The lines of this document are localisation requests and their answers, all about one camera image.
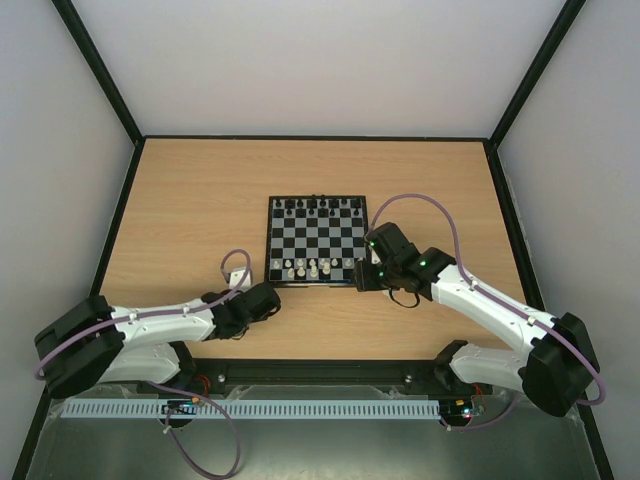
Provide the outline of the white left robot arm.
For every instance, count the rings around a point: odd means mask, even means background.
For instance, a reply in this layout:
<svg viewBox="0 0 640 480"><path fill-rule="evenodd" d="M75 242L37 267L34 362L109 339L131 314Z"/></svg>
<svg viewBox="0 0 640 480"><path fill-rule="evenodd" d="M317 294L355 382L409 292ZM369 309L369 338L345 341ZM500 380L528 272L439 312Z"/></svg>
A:
<svg viewBox="0 0 640 480"><path fill-rule="evenodd" d="M35 336L34 377L54 399L100 383L167 384L192 368L186 342L240 337L280 308L267 283L151 308L115 307L102 295L92 296Z"/></svg>

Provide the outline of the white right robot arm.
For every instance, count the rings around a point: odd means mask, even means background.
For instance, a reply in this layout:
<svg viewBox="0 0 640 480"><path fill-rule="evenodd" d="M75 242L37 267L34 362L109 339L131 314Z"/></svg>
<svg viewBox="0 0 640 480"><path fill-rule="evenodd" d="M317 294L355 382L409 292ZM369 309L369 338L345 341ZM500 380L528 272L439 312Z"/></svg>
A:
<svg viewBox="0 0 640 480"><path fill-rule="evenodd" d="M394 223L366 234L364 242L372 257L356 263L358 291L404 290L463 314L506 344L504 350L463 344L436 367L443 389L455 392L471 383L498 386L562 417L599 373L586 325L577 316L557 317L510 298L442 250L418 251Z"/></svg>

